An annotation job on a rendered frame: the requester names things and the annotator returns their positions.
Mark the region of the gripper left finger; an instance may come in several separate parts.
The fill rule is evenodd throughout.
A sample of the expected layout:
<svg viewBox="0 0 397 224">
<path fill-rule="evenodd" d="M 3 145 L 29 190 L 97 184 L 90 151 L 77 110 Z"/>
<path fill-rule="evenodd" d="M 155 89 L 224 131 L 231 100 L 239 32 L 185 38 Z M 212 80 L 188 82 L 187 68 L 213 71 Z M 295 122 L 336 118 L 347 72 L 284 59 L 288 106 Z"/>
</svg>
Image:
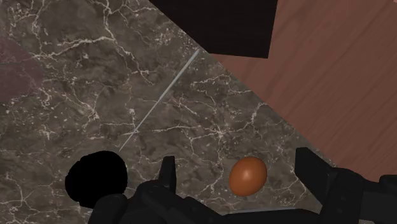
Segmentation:
<svg viewBox="0 0 397 224">
<path fill-rule="evenodd" d="M 121 194 L 97 201 L 88 224 L 230 224 L 192 197 L 176 194 L 175 157 L 166 156 L 157 179 L 139 185 L 133 203 Z"/>
</svg>

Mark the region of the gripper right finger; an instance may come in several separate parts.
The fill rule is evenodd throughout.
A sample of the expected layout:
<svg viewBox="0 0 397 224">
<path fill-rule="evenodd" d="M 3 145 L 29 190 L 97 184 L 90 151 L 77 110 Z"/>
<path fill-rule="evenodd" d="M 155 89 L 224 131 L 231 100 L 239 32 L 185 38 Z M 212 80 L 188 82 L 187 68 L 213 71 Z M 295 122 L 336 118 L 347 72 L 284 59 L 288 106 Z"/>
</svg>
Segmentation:
<svg viewBox="0 0 397 224">
<path fill-rule="evenodd" d="M 295 175 L 322 205 L 318 224 L 397 224 L 397 174 L 369 181 L 301 147 L 296 149 Z"/>
</svg>

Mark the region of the black round object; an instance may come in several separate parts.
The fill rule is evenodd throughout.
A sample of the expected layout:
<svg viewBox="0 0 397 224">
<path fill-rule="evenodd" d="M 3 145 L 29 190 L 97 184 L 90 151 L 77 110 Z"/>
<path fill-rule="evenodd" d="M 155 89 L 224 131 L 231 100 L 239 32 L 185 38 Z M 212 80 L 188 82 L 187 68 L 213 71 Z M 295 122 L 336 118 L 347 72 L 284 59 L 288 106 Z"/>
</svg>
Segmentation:
<svg viewBox="0 0 397 224">
<path fill-rule="evenodd" d="M 90 209 L 104 196 L 123 194 L 127 183 L 125 162 L 112 151 L 98 151 L 81 157 L 65 177 L 68 196 Z"/>
</svg>

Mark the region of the brown egg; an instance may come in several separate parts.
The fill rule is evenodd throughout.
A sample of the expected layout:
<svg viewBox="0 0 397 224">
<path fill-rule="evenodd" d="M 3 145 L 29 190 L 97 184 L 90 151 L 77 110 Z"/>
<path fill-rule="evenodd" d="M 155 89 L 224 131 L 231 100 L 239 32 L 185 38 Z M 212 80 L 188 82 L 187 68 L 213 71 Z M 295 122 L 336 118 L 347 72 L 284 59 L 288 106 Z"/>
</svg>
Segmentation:
<svg viewBox="0 0 397 224">
<path fill-rule="evenodd" d="M 249 196 L 258 192 L 266 183 L 267 166 L 256 157 L 240 159 L 230 171 L 229 188 L 235 195 Z"/>
</svg>

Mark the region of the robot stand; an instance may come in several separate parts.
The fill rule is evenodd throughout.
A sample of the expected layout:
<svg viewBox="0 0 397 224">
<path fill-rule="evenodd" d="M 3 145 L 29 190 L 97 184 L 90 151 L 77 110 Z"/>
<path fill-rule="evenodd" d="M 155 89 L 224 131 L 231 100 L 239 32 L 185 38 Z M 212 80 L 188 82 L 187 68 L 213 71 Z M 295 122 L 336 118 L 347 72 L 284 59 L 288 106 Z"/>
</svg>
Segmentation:
<svg viewBox="0 0 397 224">
<path fill-rule="evenodd" d="M 209 53 L 266 59 L 278 0 L 149 0 Z"/>
</svg>

